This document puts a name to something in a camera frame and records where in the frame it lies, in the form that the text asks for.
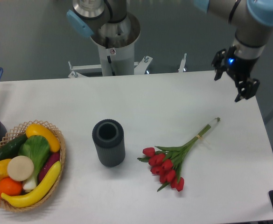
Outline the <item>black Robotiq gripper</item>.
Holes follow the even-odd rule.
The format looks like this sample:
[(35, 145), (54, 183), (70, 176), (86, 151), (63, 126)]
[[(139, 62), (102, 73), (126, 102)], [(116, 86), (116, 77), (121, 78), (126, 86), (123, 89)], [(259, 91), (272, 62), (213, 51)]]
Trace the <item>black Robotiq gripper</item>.
[(235, 82), (235, 86), (238, 90), (235, 102), (254, 97), (260, 85), (260, 81), (251, 78), (250, 74), (258, 57), (254, 59), (243, 59), (236, 55), (236, 46), (229, 47), (227, 55), (225, 55), (226, 49), (219, 50), (212, 60), (211, 65), (215, 70), (214, 80), (219, 80), (226, 71)]

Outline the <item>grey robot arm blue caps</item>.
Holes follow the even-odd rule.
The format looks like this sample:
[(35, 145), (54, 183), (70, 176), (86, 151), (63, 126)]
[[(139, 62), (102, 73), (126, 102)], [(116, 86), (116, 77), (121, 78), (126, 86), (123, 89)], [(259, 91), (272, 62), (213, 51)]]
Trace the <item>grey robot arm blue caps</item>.
[[(134, 74), (134, 44), (140, 35), (138, 19), (127, 11), (124, 0), (75, 0), (66, 14), (77, 33), (97, 45), (104, 76)], [(228, 49), (212, 61), (219, 80), (223, 73), (238, 90), (235, 101), (255, 96), (259, 80), (251, 71), (273, 31), (273, 0), (196, 0), (194, 5), (236, 27)]]

